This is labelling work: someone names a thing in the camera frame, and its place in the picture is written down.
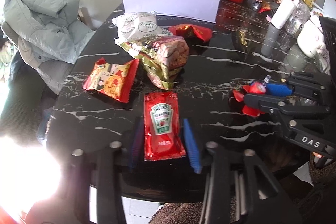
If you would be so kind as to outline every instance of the ketchup packet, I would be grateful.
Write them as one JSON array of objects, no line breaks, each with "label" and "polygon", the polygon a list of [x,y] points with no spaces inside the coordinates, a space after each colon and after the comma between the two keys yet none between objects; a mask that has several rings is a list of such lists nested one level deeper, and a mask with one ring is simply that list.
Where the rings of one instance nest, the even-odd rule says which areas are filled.
[{"label": "ketchup packet", "polygon": [[108,64],[99,59],[83,85],[85,90],[97,90],[122,103],[128,103],[139,60],[124,65]]},{"label": "ketchup packet", "polygon": [[177,93],[157,92],[144,97],[145,160],[167,160],[185,156],[179,138]]},{"label": "ketchup packet", "polygon": [[212,30],[209,28],[191,25],[191,24],[180,24],[176,26],[171,26],[168,28],[173,35],[178,35],[183,38],[198,37],[204,42],[208,42],[212,37]]}]

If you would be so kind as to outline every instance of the red wrapper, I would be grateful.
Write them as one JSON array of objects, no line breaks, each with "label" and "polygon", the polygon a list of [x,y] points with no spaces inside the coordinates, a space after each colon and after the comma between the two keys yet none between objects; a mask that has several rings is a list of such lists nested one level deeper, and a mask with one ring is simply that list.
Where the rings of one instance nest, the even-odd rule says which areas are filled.
[{"label": "red wrapper", "polygon": [[144,97],[145,160],[167,160],[185,156],[179,138],[177,94],[157,92]]},{"label": "red wrapper", "polygon": [[122,103],[128,103],[139,59],[134,59],[124,65],[106,63],[99,59],[93,71],[83,85],[85,90],[97,90]]},{"label": "red wrapper", "polygon": [[204,42],[208,42],[212,37],[212,30],[209,28],[191,25],[191,24],[180,24],[176,26],[171,26],[168,28],[173,35],[178,35],[183,38],[188,37],[198,37],[202,39]]}]

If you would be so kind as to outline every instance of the red snack packet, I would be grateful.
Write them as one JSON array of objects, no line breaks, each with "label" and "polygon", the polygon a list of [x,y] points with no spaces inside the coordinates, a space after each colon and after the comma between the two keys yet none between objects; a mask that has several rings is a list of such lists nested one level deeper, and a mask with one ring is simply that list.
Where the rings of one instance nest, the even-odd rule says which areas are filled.
[{"label": "red snack packet", "polygon": [[171,26],[168,28],[173,35],[178,35],[183,38],[188,37],[198,37],[204,42],[208,42],[212,37],[212,30],[209,28],[191,25],[191,24],[180,24],[176,26]]},{"label": "red snack packet", "polygon": [[83,85],[85,90],[97,90],[122,103],[128,103],[139,59],[134,59],[124,65],[106,63],[99,59],[93,71]]},{"label": "red snack packet", "polygon": [[157,92],[144,97],[145,160],[167,160],[185,156],[178,136],[177,93]]}]

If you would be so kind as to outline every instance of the red packet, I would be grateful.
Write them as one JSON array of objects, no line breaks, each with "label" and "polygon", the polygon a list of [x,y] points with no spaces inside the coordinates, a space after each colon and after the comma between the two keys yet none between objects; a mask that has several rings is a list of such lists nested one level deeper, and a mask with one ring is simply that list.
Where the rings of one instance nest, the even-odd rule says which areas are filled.
[{"label": "red packet", "polygon": [[93,71],[83,85],[85,90],[97,90],[122,103],[128,103],[139,59],[134,59],[124,65],[106,63],[99,59]]},{"label": "red packet", "polygon": [[180,24],[176,26],[171,26],[168,28],[173,35],[178,35],[183,38],[188,37],[198,37],[204,42],[208,42],[212,37],[212,30],[209,28],[191,25],[191,24]]},{"label": "red packet", "polygon": [[185,156],[179,138],[177,93],[157,92],[144,97],[145,160],[167,160]]}]

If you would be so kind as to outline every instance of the white food package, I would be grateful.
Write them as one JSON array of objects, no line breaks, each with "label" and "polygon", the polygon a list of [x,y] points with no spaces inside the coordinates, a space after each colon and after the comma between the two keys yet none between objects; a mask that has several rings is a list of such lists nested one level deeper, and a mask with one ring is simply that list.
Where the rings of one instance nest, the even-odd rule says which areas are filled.
[{"label": "white food package", "polygon": [[158,26],[156,13],[125,14],[113,18],[112,23],[118,27],[119,38],[115,39],[117,45],[151,34],[172,35],[171,32]]}]

